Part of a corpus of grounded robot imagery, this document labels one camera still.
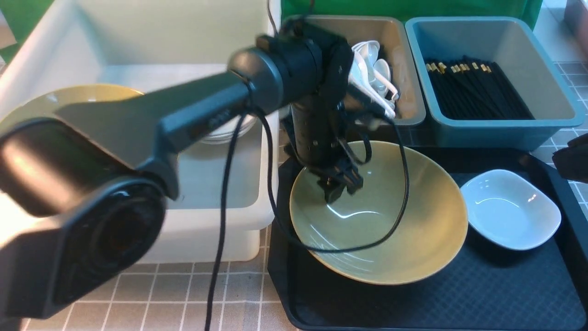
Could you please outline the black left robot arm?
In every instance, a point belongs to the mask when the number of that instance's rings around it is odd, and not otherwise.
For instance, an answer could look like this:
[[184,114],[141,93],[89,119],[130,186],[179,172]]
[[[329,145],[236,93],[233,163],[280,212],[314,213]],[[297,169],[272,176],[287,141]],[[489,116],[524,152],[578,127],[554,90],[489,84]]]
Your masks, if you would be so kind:
[[347,40],[294,20],[223,73],[62,106],[1,134],[1,322],[48,318],[139,261],[179,196],[178,155],[236,117],[347,92]]

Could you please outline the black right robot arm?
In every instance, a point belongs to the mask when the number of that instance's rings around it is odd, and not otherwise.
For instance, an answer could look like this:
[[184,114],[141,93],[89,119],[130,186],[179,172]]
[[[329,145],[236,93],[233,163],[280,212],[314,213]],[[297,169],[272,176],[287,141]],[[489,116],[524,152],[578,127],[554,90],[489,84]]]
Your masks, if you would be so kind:
[[588,183],[588,135],[582,134],[570,140],[567,146],[553,153],[557,172],[564,179]]

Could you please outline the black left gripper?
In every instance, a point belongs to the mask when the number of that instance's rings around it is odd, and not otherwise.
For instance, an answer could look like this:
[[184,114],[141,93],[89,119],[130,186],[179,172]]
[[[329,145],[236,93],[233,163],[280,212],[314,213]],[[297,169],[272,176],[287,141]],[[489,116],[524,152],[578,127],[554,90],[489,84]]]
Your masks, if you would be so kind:
[[345,188],[363,184],[361,164],[344,138],[346,125],[337,107],[321,99],[290,103],[290,116],[282,123],[294,157],[322,181],[325,202],[339,199]]

